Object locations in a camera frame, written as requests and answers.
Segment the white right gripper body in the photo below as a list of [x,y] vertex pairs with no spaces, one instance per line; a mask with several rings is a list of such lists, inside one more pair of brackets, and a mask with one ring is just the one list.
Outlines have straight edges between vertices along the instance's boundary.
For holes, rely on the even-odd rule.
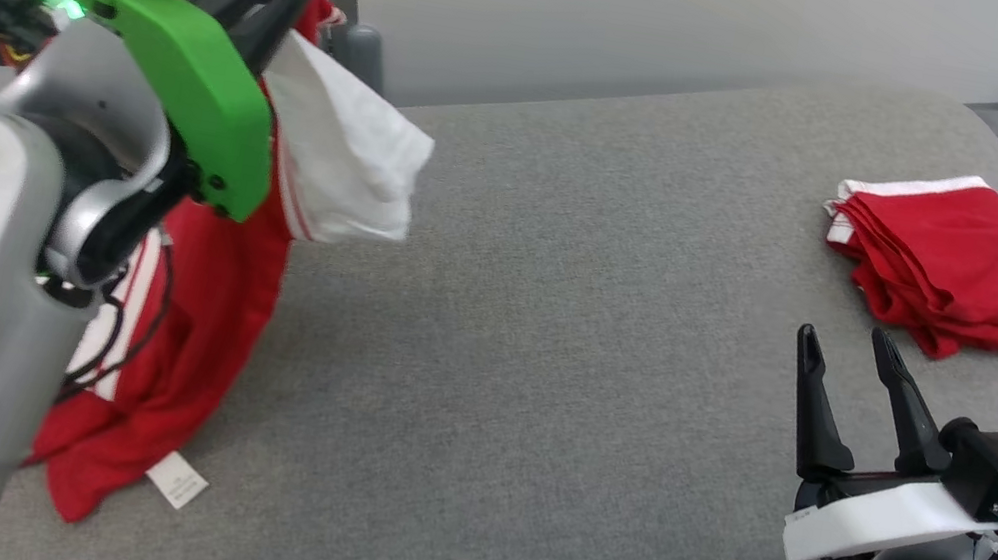
[[974,520],[939,482],[907,483],[808,507],[784,519],[786,560],[826,560],[902,549],[972,532],[998,533]]

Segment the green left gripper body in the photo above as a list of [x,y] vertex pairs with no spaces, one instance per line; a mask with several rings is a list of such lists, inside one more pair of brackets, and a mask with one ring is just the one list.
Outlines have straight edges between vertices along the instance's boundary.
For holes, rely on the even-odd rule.
[[121,44],[202,170],[203,202],[244,222],[265,203],[272,179],[272,111],[258,78],[217,20],[186,0],[76,0],[84,16],[37,57],[43,71],[97,83],[104,41],[95,7],[112,10],[106,35]]

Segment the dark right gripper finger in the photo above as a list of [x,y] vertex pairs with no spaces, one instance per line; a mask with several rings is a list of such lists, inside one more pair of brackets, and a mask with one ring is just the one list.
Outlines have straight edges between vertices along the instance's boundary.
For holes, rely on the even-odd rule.
[[883,329],[872,329],[872,348],[878,379],[888,392],[898,445],[894,470],[904,477],[943,473],[951,465],[921,389],[903,361],[897,343]]
[[854,470],[854,456],[843,443],[825,386],[826,365],[812,324],[796,332],[796,474],[806,483],[826,483]]

